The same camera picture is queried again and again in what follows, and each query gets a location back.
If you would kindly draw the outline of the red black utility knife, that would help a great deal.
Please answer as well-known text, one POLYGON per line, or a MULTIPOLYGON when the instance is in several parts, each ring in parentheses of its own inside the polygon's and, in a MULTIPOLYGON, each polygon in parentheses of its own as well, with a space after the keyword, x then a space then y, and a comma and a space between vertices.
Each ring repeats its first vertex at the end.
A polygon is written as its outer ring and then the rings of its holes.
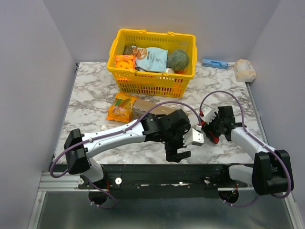
POLYGON ((201 122, 202 128, 201 130, 205 133, 205 135, 208 137, 208 139, 215 143, 218 144, 219 142, 219 136, 221 133, 218 131, 217 126, 215 123, 210 123, 209 125, 205 123, 204 121, 201 122))

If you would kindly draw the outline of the brown cardboard express box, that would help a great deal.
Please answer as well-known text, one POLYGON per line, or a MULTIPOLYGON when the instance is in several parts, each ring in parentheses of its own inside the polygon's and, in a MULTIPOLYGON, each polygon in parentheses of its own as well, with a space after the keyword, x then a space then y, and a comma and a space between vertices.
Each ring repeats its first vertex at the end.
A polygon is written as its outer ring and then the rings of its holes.
MULTIPOLYGON (((140 118, 145 112, 155 106, 156 104, 153 102, 137 99, 132 107, 132 120, 140 118)), ((150 111, 150 113, 155 115, 168 115, 174 112, 175 110, 176 108, 170 108, 169 105, 160 105, 150 111)))

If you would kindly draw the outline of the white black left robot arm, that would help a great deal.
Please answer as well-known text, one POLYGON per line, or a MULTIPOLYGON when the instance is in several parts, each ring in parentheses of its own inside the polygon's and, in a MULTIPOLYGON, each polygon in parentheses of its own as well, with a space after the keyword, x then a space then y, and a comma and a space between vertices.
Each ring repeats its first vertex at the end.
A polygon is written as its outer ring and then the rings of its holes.
POLYGON ((149 113, 143 119, 96 133, 83 134, 80 129, 74 129, 64 143, 68 173, 82 174, 94 188, 102 188, 105 172, 93 157, 116 147, 149 141, 163 143, 166 161, 179 163, 191 156, 190 151, 178 152, 186 147, 184 135, 190 129, 189 118, 183 110, 168 115, 149 113))

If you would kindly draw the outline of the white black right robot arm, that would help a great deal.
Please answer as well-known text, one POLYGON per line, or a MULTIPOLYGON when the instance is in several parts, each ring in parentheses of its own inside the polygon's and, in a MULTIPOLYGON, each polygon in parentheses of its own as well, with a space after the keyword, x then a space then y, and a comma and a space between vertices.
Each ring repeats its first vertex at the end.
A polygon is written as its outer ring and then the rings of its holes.
POLYGON ((241 122, 235 120, 231 106, 220 106, 215 112, 205 107, 200 116, 202 131, 208 139, 218 144, 224 135, 244 150, 254 161, 252 167, 231 165, 219 175, 220 183, 230 187, 236 181, 252 186, 260 196, 290 193, 294 189, 294 180, 289 153, 277 150, 255 137, 241 122))

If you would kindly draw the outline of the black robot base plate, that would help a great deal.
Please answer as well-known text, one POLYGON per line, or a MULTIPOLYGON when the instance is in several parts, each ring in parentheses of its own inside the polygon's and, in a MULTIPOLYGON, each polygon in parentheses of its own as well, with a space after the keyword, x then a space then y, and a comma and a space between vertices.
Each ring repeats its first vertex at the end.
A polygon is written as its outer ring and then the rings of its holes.
POLYGON ((220 191, 247 186, 229 178, 226 164, 108 164, 104 170, 95 185, 116 199, 218 198, 220 191))

